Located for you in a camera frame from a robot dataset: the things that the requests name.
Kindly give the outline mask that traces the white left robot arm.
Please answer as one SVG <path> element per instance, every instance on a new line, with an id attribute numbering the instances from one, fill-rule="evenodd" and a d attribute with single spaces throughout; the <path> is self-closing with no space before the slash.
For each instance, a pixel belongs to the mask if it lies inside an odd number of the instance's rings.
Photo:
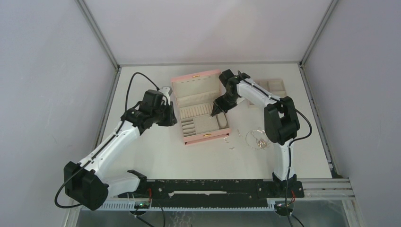
<path id="1" fill-rule="evenodd" d="M 147 90 L 141 101 L 126 110 L 117 127 L 98 147 L 79 162 L 69 162 L 63 170 L 65 194 L 90 210 L 100 208 L 111 197 L 131 192 L 144 196 L 148 185 L 144 175 L 128 170 L 122 175 L 106 177 L 115 159 L 152 125 L 170 127 L 177 123 L 171 101 L 172 88 Z"/>

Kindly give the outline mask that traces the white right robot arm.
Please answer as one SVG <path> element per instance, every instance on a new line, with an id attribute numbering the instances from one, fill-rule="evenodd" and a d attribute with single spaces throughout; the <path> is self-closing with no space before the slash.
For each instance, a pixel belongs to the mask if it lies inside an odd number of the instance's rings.
<path id="1" fill-rule="evenodd" d="M 237 106 L 239 98 L 263 109 L 265 134 L 269 141 L 276 144 L 273 190 L 280 197 L 287 196 L 296 182 L 292 166 L 293 143 L 300 129 L 293 100 L 288 96 L 281 98 L 273 95 L 246 73 L 235 75 L 231 70 L 225 70 L 218 78 L 226 91 L 214 100 L 211 116 L 227 113 Z"/>

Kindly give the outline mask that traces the pink jewelry box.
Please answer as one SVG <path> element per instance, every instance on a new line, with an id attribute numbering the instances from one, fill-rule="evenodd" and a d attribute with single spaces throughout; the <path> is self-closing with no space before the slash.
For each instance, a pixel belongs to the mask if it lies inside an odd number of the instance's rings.
<path id="1" fill-rule="evenodd" d="M 228 120 L 227 127 L 220 129 L 217 115 L 210 116 L 213 101 L 222 95 L 220 74 L 221 70 L 209 70 L 171 79 L 185 145 L 224 138 L 231 132 Z"/>

